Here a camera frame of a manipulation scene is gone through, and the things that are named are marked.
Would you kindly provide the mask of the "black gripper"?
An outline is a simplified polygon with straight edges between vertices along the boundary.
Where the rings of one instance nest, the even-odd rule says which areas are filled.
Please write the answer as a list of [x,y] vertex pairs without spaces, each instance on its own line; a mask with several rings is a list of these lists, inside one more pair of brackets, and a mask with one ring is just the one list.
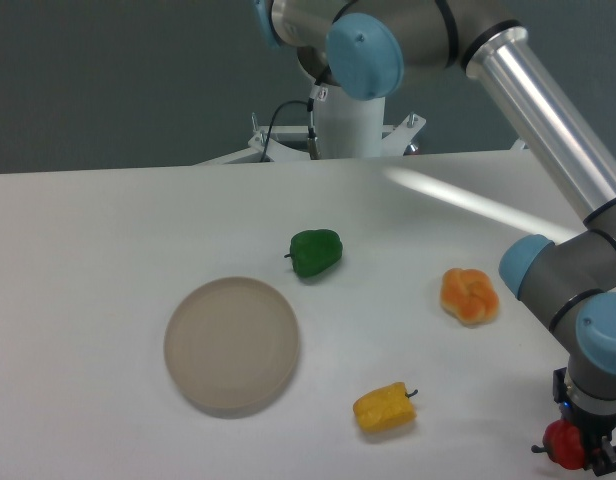
[[602,398],[581,389],[566,367],[553,371],[552,394],[562,418],[576,426],[588,451],[587,468],[595,475],[616,472],[616,399]]

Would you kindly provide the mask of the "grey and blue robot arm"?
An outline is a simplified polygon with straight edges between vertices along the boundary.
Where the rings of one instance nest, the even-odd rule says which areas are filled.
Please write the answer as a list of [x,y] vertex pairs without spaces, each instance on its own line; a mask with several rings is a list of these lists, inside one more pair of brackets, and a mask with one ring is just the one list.
[[317,85],[370,101],[408,74],[459,65],[479,82],[576,211],[584,232],[531,235],[499,274],[566,349],[553,374],[561,418],[538,451],[566,468],[616,471],[616,161],[497,1],[257,1],[266,41],[297,49]]

